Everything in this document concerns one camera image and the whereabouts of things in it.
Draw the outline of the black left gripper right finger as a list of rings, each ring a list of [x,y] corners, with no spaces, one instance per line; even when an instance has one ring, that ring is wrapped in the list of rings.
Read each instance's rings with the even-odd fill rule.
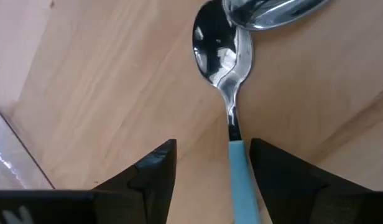
[[[254,177],[273,223],[356,223],[370,190],[262,139],[249,150]]]

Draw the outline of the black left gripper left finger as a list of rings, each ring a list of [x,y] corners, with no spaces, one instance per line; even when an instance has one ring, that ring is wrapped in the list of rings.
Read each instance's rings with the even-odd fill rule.
[[[96,186],[96,222],[166,224],[176,168],[177,142],[169,139]]]

